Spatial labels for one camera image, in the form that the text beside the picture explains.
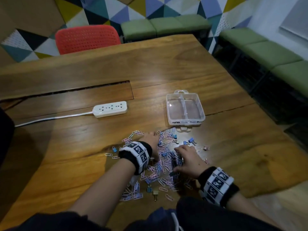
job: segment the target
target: plastic box handle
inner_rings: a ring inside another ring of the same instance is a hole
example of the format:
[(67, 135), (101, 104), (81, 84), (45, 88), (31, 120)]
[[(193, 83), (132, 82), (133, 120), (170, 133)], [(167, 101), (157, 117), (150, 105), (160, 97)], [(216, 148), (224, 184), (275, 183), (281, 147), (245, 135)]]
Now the plastic box handle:
[(188, 94), (187, 90), (176, 90), (174, 94), (179, 94), (180, 92), (183, 92), (184, 94)]

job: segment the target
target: wooden table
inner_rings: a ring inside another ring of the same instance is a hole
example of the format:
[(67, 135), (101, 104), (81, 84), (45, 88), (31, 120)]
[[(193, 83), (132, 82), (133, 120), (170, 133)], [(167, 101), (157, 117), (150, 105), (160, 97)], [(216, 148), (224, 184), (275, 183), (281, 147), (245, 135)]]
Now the wooden table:
[[(61, 93), (88, 86), (92, 88)], [(128, 102), (124, 115), (80, 116), (17, 128), (0, 168), (0, 230), (36, 212), (67, 209), (115, 163), (104, 155), (112, 146), (120, 146), (134, 130), (169, 128), (165, 97), (177, 89), (198, 93), (206, 120), (188, 135), (210, 146), (208, 161), (231, 174), (245, 196), (308, 179), (305, 153), (192, 35), (174, 35), (0, 69), (1, 100), (33, 96), (7, 111), (16, 124)], [(163, 197), (154, 203), (145, 194), (144, 199), (119, 203), (108, 225), (121, 230), (159, 206), (175, 205)]]

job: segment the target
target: red chair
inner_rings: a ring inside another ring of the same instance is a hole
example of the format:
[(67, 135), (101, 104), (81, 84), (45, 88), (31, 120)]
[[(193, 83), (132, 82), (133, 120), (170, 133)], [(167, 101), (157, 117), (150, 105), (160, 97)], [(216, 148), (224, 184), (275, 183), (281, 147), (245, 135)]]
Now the red chair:
[(62, 55), (119, 45), (121, 41), (114, 27), (109, 25), (90, 25), (57, 31), (56, 44), (59, 53)]

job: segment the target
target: plastic container lid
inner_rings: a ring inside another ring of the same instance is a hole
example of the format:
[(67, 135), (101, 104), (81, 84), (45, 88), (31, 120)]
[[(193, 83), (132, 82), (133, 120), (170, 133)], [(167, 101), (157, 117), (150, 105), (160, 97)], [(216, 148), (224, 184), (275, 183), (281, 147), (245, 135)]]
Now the plastic container lid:
[(205, 114), (198, 94), (187, 90), (176, 90), (166, 96), (167, 116), (170, 125), (199, 125)]

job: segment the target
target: yellow triangle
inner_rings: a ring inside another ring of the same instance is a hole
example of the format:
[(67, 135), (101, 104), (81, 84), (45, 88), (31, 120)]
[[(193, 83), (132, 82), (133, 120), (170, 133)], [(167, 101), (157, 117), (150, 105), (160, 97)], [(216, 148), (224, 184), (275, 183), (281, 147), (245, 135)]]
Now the yellow triangle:
[(48, 54), (42, 54), (42, 53), (38, 53), (38, 52), (34, 52), (34, 53), (37, 55), (37, 57), (39, 59), (52, 57), (51, 55), (48, 55)]
[(70, 21), (76, 14), (82, 11), (81, 7), (76, 6), (68, 1), (65, 0), (55, 0), (55, 1), (65, 23)]
[(132, 3), (128, 5), (134, 11), (137, 11), (142, 16), (146, 16), (145, 12), (145, 0), (133, 0)]
[(109, 25), (110, 26), (110, 20), (108, 20), (106, 23), (104, 23), (103, 25)]
[(227, 0), (224, 13), (237, 7), (239, 4), (243, 3), (245, 0)]

